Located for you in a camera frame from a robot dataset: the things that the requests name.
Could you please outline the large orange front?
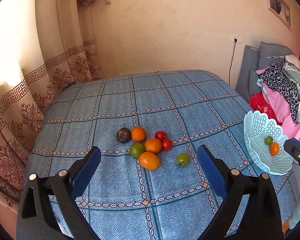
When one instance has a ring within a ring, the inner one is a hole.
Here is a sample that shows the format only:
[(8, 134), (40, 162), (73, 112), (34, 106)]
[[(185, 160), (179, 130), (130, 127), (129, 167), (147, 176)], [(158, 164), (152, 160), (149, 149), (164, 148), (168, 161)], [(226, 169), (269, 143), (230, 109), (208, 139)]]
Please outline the large orange front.
[(279, 153), (279, 150), (280, 150), (280, 147), (279, 147), (279, 144), (277, 142), (272, 142), (270, 145), (269, 145), (269, 152), (272, 156), (276, 156), (278, 155)]

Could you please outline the large orange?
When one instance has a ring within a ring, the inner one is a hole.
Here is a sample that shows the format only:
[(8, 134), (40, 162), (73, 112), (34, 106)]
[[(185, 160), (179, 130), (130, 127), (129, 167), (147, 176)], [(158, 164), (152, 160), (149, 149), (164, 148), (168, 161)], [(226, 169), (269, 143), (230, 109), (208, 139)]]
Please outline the large orange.
[(139, 156), (140, 165), (148, 170), (156, 170), (160, 166), (159, 157), (152, 152), (143, 152)]
[(279, 153), (279, 150), (280, 150), (280, 147), (279, 147), (279, 144), (277, 142), (272, 142), (270, 145), (269, 145), (269, 152), (272, 156), (276, 156), (278, 155)]

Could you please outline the green round fruit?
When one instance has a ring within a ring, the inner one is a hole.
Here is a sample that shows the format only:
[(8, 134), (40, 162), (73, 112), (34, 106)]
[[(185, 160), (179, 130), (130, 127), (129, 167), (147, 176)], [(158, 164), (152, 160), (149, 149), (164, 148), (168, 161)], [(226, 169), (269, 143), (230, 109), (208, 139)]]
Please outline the green round fruit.
[(146, 150), (144, 145), (140, 142), (133, 143), (129, 148), (130, 155), (133, 156), (135, 159), (138, 159), (139, 156), (145, 151)]

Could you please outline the red tomato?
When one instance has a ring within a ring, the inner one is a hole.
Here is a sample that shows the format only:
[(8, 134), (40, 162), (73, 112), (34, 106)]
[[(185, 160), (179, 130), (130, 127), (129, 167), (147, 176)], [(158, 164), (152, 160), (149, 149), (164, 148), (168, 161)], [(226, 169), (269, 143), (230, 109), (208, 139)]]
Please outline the red tomato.
[(154, 137), (160, 141), (164, 141), (167, 138), (167, 134), (164, 131), (157, 131)]
[(162, 141), (162, 148), (165, 151), (169, 151), (172, 149), (172, 142), (169, 139), (165, 139)]

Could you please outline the orange tangerine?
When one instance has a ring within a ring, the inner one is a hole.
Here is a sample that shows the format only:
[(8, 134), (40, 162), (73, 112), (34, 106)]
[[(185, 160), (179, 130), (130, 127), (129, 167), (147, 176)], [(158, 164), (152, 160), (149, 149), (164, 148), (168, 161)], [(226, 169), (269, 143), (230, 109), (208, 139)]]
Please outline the orange tangerine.
[(136, 126), (131, 130), (131, 136), (134, 142), (144, 142), (147, 137), (146, 131), (140, 126)]
[(148, 139), (145, 142), (145, 150), (147, 152), (158, 154), (162, 150), (162, 142), (156, 138)]

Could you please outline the green fruit bottom edge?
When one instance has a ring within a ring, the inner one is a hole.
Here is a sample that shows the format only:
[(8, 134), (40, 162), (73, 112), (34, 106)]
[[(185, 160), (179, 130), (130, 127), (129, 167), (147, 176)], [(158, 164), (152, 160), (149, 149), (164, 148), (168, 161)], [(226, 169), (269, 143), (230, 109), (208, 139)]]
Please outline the green fruit bottom edge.
[(265, 143), (266, 145), (271, 145), (271, 144), (272, 144), (272, 142), (273, 142), (273, 139), (272, 139), (272, 137), (271, 137), (271, 136), (267, 136), (267, 137), (265, 137), (265, 139), (264, 139), (264, 143)]

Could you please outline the light blue plastic basket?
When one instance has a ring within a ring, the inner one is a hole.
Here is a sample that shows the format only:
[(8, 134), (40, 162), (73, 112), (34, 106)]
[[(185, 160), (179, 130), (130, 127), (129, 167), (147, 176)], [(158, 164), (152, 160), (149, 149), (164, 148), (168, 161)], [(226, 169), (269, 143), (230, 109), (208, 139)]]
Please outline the light blue plastic basket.
[[(288, 137), (283, 134), (282, 127), (259, 111), (249, 111), (243, 124), (244, 142), (252, 161), (268, 174), (287, 174), (292, 168), (293, 158), (283, 148)], [(265, 143), (267, 137), (278, 144), (279, 152), (276, 155), (271, 155), (270, 146)]]

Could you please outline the pile of clothes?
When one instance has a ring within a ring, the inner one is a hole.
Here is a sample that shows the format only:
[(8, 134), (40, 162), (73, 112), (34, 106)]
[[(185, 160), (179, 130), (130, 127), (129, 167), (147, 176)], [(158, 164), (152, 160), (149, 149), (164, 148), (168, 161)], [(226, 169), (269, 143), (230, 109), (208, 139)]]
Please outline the pile of clothes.
[(256, 71), (258, 86), (281, 123), (284, 135), (300, 140), (300, 61), (287, 55)]

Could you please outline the green tomato with stem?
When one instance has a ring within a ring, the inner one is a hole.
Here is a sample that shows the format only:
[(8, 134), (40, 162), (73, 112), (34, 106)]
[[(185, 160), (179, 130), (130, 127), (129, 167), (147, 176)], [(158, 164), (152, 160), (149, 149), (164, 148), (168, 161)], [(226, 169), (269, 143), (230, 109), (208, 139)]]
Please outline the green tomato with stem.
[(181, 153), (176, 157), (175, 161), (179, 167), (183, 167), (189, 163), (189, 155), (187, 153)]

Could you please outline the blue patterned bed cover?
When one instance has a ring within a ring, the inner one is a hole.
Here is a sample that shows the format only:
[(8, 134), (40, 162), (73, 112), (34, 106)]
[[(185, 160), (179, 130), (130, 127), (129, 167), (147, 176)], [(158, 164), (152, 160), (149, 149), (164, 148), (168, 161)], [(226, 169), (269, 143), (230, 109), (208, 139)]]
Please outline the blue patterned bed cover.
[(199, 147), (246, 176), (262, 170), (244, 140), (249, 104), (202, 70), (70, 85), (49, 106), (24, 177), (66, 170), (98, 147), (75, 202), (101, 239), (197, 239), (223, 202)]

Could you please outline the grey cushion headboard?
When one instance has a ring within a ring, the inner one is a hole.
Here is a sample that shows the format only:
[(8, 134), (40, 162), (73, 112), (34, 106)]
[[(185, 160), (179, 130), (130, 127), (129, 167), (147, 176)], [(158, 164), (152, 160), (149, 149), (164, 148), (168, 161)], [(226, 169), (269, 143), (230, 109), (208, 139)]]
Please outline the grey cushion headboard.
[(261, 91), (257, 85), (257, 70), (263, 70), (282, 61), (286, 55), (294, 54), (288, 47), (280, 44), (260, 42), (258, 48), (246, 45), (235, 91), (246, 101)]

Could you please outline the dark brown avocado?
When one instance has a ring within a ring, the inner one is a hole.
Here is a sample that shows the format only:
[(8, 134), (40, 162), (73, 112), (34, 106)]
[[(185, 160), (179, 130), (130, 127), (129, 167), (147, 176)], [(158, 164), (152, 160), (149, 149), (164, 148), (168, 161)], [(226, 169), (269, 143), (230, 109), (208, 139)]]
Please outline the dark brown avocado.
[(131, 138), (132, 138), (131, 131), (127, 128), (119, 129), (116, 134), (117, 141), (123, 144), (129, 142)]

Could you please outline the beige patterned curtain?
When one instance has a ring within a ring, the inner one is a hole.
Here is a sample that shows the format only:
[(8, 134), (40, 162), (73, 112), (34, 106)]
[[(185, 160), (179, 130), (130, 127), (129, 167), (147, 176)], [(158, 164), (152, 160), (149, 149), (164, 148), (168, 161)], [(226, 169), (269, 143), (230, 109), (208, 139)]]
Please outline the beige patterned curtain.
[(55, 97), (101, 77), (96, 0), (0, 0), (0, 208), (17, 212), (24, 170)]

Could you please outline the white wall socket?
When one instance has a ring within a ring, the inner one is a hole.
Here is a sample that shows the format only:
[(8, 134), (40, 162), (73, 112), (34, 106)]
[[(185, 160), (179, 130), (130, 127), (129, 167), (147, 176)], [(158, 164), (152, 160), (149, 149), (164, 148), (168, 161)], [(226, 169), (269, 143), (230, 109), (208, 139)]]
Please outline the white wall socket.
[(237, 44), (242, 44), (242, 38), (241, 37), (234, 37), (233, 41)]

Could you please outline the framed wall picture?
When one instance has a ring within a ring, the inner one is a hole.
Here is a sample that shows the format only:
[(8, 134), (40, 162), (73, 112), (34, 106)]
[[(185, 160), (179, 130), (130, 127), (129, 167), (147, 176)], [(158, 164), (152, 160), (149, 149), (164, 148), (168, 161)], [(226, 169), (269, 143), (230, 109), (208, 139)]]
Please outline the framed wall picture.
[(292, 29), (290, 7), (284, 0), (267, 0), (268, 9), (274, 13), (289, 30)]

